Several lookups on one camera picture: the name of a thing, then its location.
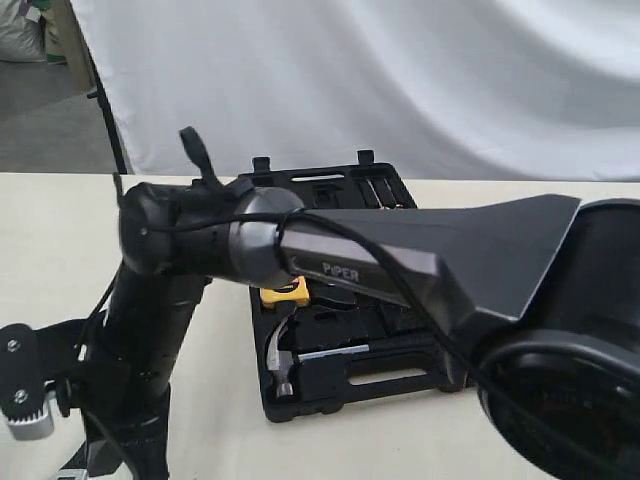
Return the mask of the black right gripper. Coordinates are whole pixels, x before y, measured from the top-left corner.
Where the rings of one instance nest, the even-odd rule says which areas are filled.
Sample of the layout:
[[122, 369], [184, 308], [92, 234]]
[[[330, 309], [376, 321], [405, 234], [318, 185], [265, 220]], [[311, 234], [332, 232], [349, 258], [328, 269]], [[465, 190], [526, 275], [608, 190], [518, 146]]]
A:
[[125, 364], [129, 376], [110, 413], [81, 410], [90, 475], [126, 465], [135, 479], [168, 478], [170, 377], [207, 284], [201, 275], [139, 275], [119, 267], [89, 356]]

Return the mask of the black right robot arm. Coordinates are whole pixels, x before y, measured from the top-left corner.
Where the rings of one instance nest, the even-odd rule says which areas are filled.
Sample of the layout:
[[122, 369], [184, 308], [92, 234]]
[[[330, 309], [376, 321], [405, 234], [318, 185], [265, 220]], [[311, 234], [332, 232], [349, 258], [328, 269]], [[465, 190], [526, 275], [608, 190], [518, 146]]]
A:
[[462, 209], [312, 210], [281, 187], [142, 182], [89, 350], [146, 417], [205, 286], [297, 276], [411, 308], [525, 459], [559, 479], [639, 475], [639, 203], [545, 194]]

